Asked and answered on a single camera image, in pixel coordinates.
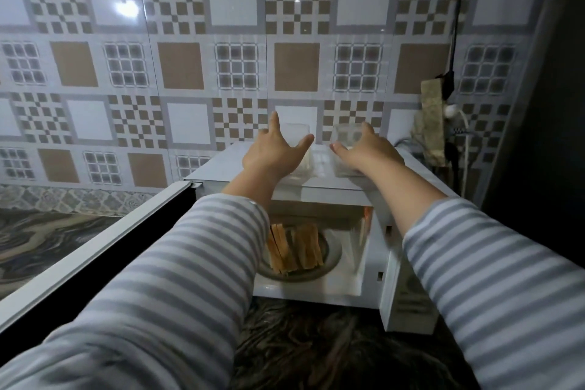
clear plastic container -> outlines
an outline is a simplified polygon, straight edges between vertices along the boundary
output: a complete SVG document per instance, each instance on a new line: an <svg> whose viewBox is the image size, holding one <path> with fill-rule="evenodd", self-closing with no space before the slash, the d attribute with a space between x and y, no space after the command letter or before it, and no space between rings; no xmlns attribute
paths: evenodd
<svg viewBox="0 0 585 390"><path fill-rule="evenodd" d="M296 147L304 136L309 134L309 126L306 124L281 124L280 132L284 140L291 146ZM313 174L313 155L311 148L307 150L303 160L297 169L288 175L289 179L308 179Z"/></svg>
<svg viewBox="0 0 585 390"><path fill-rule="evenodd" d="M362 138L362 124L337 124L333 126L333 135L331 141L339 141L348 150L351 149ZM333 169L338 178L347 178L348 176L363 176L362 172L354 170L347 166L333 151Z"/></svg>

tile backsplash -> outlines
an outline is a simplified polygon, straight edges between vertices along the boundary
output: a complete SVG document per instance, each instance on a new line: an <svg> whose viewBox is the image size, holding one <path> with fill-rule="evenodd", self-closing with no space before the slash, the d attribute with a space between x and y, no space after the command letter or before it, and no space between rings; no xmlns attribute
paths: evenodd
<svg viewBox="0 0 585 390"><path fill-rule="evenodd" d="M462 2L452 100L477 203L543 1ZM447 68L455 3L0 0L0 206L124 214L273 110L318 143L363 120L396 142Z"/></svg>

black cable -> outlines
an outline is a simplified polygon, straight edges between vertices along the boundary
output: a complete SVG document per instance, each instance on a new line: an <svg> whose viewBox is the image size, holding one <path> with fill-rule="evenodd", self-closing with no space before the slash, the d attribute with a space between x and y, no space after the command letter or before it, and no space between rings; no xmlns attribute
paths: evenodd
<svg viewBox="0 0 585 390"><path fill-rule="evenodd" d="M461 1L457 0L455 5L455 15L451 25L451 54L449 57L449 70L443 75L443 100L447 100L455 90L455 72L453 63L455 61L455 47L457 46L457 26L459 24L459 13L461 12Z"/></svg>

microwave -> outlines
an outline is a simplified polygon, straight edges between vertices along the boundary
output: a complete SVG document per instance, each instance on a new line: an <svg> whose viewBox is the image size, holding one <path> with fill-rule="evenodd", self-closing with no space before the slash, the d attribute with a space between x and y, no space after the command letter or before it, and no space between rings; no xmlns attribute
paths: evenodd
<svg viewBox="0 0 585 390"><path fill-rule="evenodd" d="M221 192L242 170L251 145L232 144L0 301L0 365L75 319L195 201ZM402 253L402 237L381 193L363 176L338 177L339 161L328 146L310 151L311 175L283 179L267 211L271 224L315 224L323 265L276 273L265 250L254 296L378 309L388 331L432 334L439 313ZM455 196L410 153L399 153L408 167Z"/></svg>

striped shirt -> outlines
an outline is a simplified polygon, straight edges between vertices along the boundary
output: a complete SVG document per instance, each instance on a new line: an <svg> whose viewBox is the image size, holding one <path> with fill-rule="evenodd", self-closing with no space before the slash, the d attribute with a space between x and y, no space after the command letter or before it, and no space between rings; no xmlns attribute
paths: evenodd
<svg viewBox="0 0 585 390"><path fill-rule="evenodd" d="M0 388L226 388L268 216L197 201ZM435 202L406 256L485 388L585 388L585 271L463 199Z"/></svg>

